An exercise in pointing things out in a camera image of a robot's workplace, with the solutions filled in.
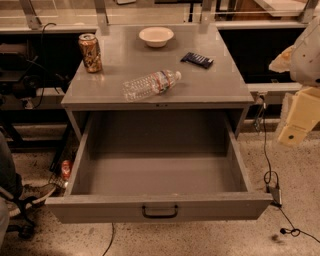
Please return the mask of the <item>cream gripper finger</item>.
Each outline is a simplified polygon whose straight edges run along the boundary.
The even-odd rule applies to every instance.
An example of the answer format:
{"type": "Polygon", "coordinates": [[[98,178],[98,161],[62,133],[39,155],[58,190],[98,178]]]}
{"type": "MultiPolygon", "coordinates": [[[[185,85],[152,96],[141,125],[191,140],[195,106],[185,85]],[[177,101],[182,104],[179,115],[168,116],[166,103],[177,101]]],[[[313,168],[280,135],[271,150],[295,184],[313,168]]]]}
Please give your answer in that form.
{"type": "Polygon", "coordinates": [[[300,144],[320,122],[320,89],[306,87],[289,100],[290,107],[277,142],[285,146],[300,144]]]}
{"type": "Polygon", "coordinates": [[[286,48],[274,60],[271,61],[269,64],[269,69],[277,73],[291,72],[293,51],[293,45],[286,48]]]}

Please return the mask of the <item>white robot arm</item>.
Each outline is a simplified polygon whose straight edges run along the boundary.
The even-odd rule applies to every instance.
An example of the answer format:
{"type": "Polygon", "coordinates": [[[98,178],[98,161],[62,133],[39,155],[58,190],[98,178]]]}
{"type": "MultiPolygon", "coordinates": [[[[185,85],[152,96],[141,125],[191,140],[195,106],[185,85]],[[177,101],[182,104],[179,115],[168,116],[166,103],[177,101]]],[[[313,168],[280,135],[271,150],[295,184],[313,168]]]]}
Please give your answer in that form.
{"type": "Polygon", "coordinates": [[[269,69],[283,73],[302,88],[283,100],[277,142],[296,146],[320,122],[320,17],[315,17],[294,44],[270,64],[269,69]]]}

